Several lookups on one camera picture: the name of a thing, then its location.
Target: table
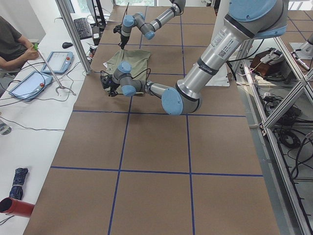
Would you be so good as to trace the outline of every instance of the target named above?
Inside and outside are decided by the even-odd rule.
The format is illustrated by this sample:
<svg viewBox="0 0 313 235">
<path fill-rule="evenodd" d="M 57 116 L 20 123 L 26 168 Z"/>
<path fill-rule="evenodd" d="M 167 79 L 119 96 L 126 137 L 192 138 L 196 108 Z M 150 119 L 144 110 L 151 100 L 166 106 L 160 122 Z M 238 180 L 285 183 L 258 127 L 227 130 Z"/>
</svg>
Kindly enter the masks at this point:
<svg viewBox="0 0 313 235">
<path fill-rule="evenodd" d="M 113 8 L 94 71 L 119 50 L 124 11 Z M 173 86 L 214 22 L 213 9 L 187 7 L 154 40 L 134 29 L 127 49 L 152 52 L 149 79 Z M 155 97 L 108 97 L 99 74 L 87 76 L 24 234 L 279 234 L 236 83 L 202 95 L 201 109 L 172 117 Z"/>
<path fill-rule="evenodd" d="M 47 32 L 40 42 L 39 49 L 46 58 L 51 51 L 72 51 L 74 60 L 69 68 L 71 70 L 79 62 L 79 58 L 74 47 L 62 49 L 63 42 L 71 42 L 71 39 L 62 19 L 56 19 L 53 28 Z M 89 44 L 93 44 L 92 38 L 84 39 L 81 42 L 86 52 L 89 49 Z M 33 64 L 41 61 L 42 59 L 38 58 L 34 61 L 29 61 L 29 63 Z M 35 68 L 39 71 L 41 67 L 42 65 L 35 65 Z M 22 80 L 32 71 L 34 71 L 33 67 L 22 70 L 16 76 L 15 80 Z M 73 79 L 73 82 L 68 77 L 64 77 L 62 84 L 66 87 L 72 85 L 72 89 L 77 96 L 68 94 L 67 90 L 60 89 L 58 90 L 60 95 L 57 96 L 55 88 L 58 84 L 56 82 L 48 86 L 38 98 L 66 100 L 64 102 L 36 99 L 31 102 L 22 101 L 11 104 L 18 100 L 11 98 L 8 92 L 5 92 L 0 99 L 1 117 L 35 129 L 64 130 L 85 79 L 85 72 L 82 65 L 78 64 L 69 76 Z M 15 84 L 12 83 L 8 90 L 12 89 Z M 3 121 L 12 127 L 12 132 L 6 136 L 0 135 L 0 159 L 2 160 L 2 164 L 0 165 L 0 198 L 2 200 L 8 197 L 15 169 L 18 167 L 27 167 L 29 173 L 26 177 L 26 183 L 23 186 L 23 200 L 35 204 L 62 138 L 63 131 L 34 131 L 22 128 L 12 122 Z M 7 217 L 5 214 L 0 214 L 0 220 Z M 0 227 L 0 233 L 21 235 L 28 221 L 28 218 L 15 216 Z"/>
</svg>

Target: red cylinder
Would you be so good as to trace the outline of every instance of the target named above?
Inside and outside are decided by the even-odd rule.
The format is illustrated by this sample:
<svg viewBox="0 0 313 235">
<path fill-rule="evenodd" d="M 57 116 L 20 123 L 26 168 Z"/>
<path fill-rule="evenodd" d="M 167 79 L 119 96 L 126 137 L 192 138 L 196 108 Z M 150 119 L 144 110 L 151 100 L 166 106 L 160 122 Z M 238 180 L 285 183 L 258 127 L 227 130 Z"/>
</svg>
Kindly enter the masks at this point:
<svg viewBox="0 0 313 235">
<path fill-rule="evenodd" d="M 34 206 L 28 202 L 7 197 L 0 202 L 0 212 L 30 218 Z"/>
</svg>

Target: gray t-shirt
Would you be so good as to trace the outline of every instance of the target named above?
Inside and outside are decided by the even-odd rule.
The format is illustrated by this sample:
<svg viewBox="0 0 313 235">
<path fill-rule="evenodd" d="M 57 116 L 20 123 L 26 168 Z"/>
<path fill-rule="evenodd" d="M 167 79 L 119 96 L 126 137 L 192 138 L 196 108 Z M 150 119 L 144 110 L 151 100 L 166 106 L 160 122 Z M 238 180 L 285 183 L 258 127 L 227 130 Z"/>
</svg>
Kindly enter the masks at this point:
<svg viewBox="0 0 313 235">
<path fill-rule="evenodd" d="M 14 60 L 27 50 L 17 40 L 21 37 L 8 21 L 0 16 L 0 56 L 6 61 Z"/>
</svg>

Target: grid of blue tape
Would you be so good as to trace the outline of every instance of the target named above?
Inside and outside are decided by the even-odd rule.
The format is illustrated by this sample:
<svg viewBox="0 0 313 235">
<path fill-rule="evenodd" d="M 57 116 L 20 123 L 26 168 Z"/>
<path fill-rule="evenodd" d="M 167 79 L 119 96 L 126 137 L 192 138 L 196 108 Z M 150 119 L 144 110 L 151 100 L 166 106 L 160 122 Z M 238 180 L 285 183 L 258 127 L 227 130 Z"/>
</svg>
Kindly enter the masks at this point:
<svg viewBox="0 0 313 235">
<path fill-rule="evenodd" d="M 183 74 L 186 75 L 185 71 L 185 59 L 184 59 L 184 47 L 193 47 L 193 46 L 184 46 L 183 44 L 183 28 L 182 28 L 182 21 L 180 16 L 180 32 L 181 32 L 181 46 L 165 46 L 165 45 L 151 45 L 151 46 L 162 46 L 162 47 L 181 47 L 182 49 L 182 64 L 183 64 Z M 140 39 L 140 45 L 145 46 L 142 44 L 142 37 Z M 187 114 L 186 116 L 186 123 L 187 123 L 187 143 L 188 143 L 188 158 L 189 158 L 189 172 L 177 172 L 177 171 L 151 171 L 151 170 L 130 170 L 130 169 L 121 169 L 122 167 L 122 161 L 123 161 L 123 155 L 124 155 L 124 147 L 125 147 L 125 141 L 127 136 L 127 130 L 128 130 L 128 124 L 129 124 L 129 118 L 131 114 L 142 114 L 142 115 L 167 115 L 167 114 L 160 114 L 160 113 L 138 113 L 138 112 L 131 112 L 131 106 L 132 106 L 132 98 L 130 99 L 129 104 L 129 111 L 128 112 L 114 112 L 114 111 L 88 111 L 88 110 L 73 110 L 73 112 L 90 112 L 90 113 L 117 113 L 117 114 L 128 114 L 127 116 L 127 123 L 125 128 L 125 134 L 124 134 L 124 140 L 123 140 L 123 146 L 122 146 L 122 153 L 120 157 L 120 163 L 118 169 L 104 169 L 104 168 L 86 168 L 86 167 L 67 167 L 67 166 L 51 166 L 51 168 L 54 169 L 71 169 L 71 170 L 94 170 L 94 171 L 114 171 L 117 172 L 117 179 L 116 179 L 116 185 L 115 185 L 115 191 L 114 191 L 114 198 L 113 198 L 113 204 L 112 204 L 112 210 L 111 210 L 111 216 L 110 216 L 110 223 L 109 223 L 109 229 L 108 229 L 108 235 L 111 234 L 111 228 L 112 228 L 112 221 L 114 217 L 114 208 L 115 208 L 115 202 L 116 202 L 116 195 L 118 191 L 118 184 L 119 184 L 119 177 L 121 172 L 132 172 L 132 173 L 152 173 L 152 174 L 182 174 L 182 175 L 189 175 L 189 181 L 190 181 L 190 200 L 191 200 L 191 217 L 192 217 L 192 231 L 193 235 L 196 234 L 196 226 L 195 226 L 195 217 L 194 217 L 194 198 L 193 198 L 193 186 L 192 186 L 192 176 L 193 175 L 208 175 L 208 176 L 232 176 L 232 177 L 263 177 L 263 175 L 258 174 L 226 174 L 226 173 L 201 173 L 201 172 L 192 172 L 192 166 L 191 166 L 191 154 L 190 154 L 190 140 L 189 140 L 189 120 L 188 116 L 208 116 L 208 117 L 233 117 L 233 118 L 245 118 L 245 116 L 242 115 L 202 115 L 202 114 Z"/>
<path fill-rule="evenodd" d="M 309 21 L 309 22 L 312 22 L 312 21 L 313 21 L 312 17 L 309 16 L 308 13 L 306 13 L 305 11 L 303 11 L 303 12 L 304 12 L 310 19 L 309 19 L 309 20 L 292 20 L 290 17 L 288 17 L 288 19 L 292 22 L 292 24 L 293 24 L 294 27 L 297 29 L 297 31 L 287 31 L 287 32 L 299 32 L 299 33 L 301 34 L 301 36 L 302 36 L 305 40 L 307 40 L 307 38 L 303 35 L 302 32 L 311 32 L 311 33 L 312 33 L 312 31 L 300 31 L 299 28 L 297 27 L 297 25 L 294 23 L 294 21 Z"/>
</svg>

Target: white table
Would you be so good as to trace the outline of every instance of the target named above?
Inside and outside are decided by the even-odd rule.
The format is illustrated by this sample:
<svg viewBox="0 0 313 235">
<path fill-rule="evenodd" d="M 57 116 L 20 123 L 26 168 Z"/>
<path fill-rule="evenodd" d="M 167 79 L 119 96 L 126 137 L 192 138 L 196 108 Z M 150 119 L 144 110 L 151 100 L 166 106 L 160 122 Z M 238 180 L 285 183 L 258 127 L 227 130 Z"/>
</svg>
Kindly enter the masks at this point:
<svg viewBox="0 0 313 235">
<path fill-rule="evenodd" d="M 63 42 L 71 42 L 69 34 L 65 28 L 62 19 L 56 19 L 54 27 L 46 34 L 39 44 L 40 51 L 45 58 L 48 57 L 51 51 L 72 51 L 74 60 L 69 70 L 79 62 L 79 57 L 74 47 L 67 49 L 62 48 Z M 81 41 L 85 52 L 89 49 L 89 44 L 93 44 L 92 38 Z M 29 63 L 41 62 L 38 58 Z M 41 70 L 42 65 L 35 65 L 37 70 Z M 22 70 L 15 80 L 22 80 L 27 75 L 34 71 L 33 67 L 28 67 Z M 78 95 L 85 79 L 85 71 L 81 64 L 69 74 L 74 80 L 73 84 L 70 79 L 64 77 L 62 85 L 70 87 Z M 16 83 L 12 83 L 8 90 L 11 90 Z M 65 129 L 69 117 L 71 115 L 73 105 L 77 99 L 72 93 L 68 94 L 68 90 L 59 89 L 59 96 L 55 92 L 58 87 L 57 82 L 53 82 L 39 96 L 40 99 L 55 98 L 65 100 L 59 102 L 55 100 L 33 100 L 31 102 L 18 102 L 15 98 L 11 98 L 8 92 L 5 92 L 0 99 L 1 116 L 5 119 L 15 121 L 23 126 L 32 127 L 35 129 Z M 45 181 L 49 167 L 54 158 L 56 150 L 59 146 L 63 131 L 34 131 L 24 129 L 15 123 L 2 120 L 12 127 L 12 132 L 6 136 L 0 135 L 0 200 L 8 197 L 12 187 L 12 182 L 15 174 L 15 169 L 27 167 L 25 185 L 23 186 L 24 195 L 23 201 L 36 204 L 37 198 Z M 9 216 L 0 213 L 0 221 Z M 9 219 L 5 224 L 0 226 L 0 234 L 5 235 L 22 235 L 29 219 L 15 216 Z"/>
</svg>

